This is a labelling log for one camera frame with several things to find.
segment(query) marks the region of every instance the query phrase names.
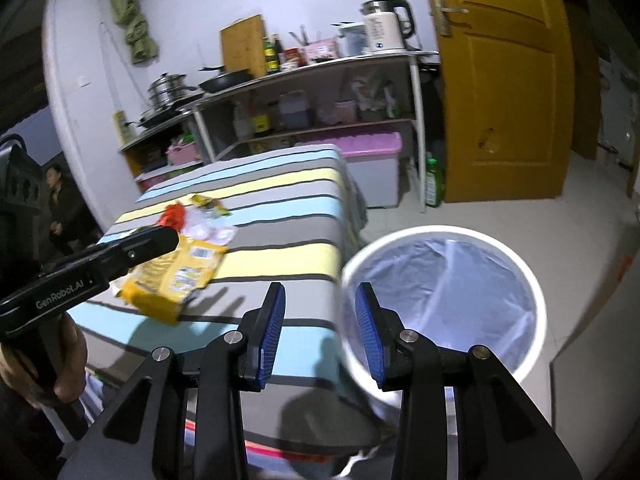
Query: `human hand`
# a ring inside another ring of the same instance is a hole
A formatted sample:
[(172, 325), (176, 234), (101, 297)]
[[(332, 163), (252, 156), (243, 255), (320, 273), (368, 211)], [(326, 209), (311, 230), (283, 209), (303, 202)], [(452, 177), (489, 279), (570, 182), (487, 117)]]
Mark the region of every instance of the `human hand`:
[[(62, 402), (73, 402), (84, 391), (84, 366), (86, 365), (87, 351), (82, 331), (66, 312), (62, 314), (60, 320), (60, 343), (62, 345), (63, 367), (58, 374), (53, 391)], [(31, 406), (39, 408), (40, 404), (30, 392), (33, 380), (18, 362), (15, 352), (17, 351), (9, 346), (0, 344), (0, 376), (7, 386), (21, 394)], [(20, 353), (20, 358), (37, 376), (31, 361), (22, 353)]]

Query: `silver screw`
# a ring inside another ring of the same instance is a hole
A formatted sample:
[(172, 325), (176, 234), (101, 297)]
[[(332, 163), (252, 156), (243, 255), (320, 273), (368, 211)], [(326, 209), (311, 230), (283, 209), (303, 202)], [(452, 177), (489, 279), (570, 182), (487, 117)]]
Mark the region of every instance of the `silver screw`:
[(402, 330), (400, 339), (405, 343), (415, 343), (418, 341), (418, 333), (415, 330)]
[(156, 361), (164, 361), (169, 355), (171, 355), (171, 351), (166, 346), (161, 346), (153, 351), (151, 357)]
[(242, 332), (238, 332), (238, 330), (232, 330), (231, 332), (227, 332), (225, 334), (225, 341), (232, 345), (233, 343), (238, 343), (242, 341)]
[(474, 346), (472, 353), (474, 357), (477, 357), (478, 359), (488, 359), (489, 357), (491, 357), (491, 350), (483, 345)]

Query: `green curtain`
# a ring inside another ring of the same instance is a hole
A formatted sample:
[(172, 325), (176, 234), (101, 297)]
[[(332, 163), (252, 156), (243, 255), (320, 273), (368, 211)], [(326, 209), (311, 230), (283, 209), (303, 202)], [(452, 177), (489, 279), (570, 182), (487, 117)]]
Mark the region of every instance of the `green curtain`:
[(156, 42), (148, 36), (146, 18), (138, 0), (110, 0), (113, 21), (125, 27), (125, 42), (129, 45), (132, 63), (141, 63), (158, 56)]

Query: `cutting board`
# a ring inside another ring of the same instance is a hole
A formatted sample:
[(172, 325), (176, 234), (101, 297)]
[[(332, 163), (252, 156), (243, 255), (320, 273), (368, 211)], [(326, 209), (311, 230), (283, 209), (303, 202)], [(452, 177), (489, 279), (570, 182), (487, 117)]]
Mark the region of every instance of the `cutting board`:
[(262, 38), (264, 21), (261, 14), (237, 20), (220, 30), (222, 63), (227, 72), (247, 69), (254, 77), (266, 75)]

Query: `door handle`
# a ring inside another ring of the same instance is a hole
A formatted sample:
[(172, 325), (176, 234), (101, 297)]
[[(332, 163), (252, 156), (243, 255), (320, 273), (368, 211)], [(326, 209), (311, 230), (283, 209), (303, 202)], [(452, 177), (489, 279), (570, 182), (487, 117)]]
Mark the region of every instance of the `door handle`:
[(445, 0), (433, 0), (433, 21), (435, 22), (436, 31), (441, 36), (451, 36), (451, 24), (447, 13), (458, 12), (460, 14), (468, 14), (468, 9), (461, 7), (447, 7)]

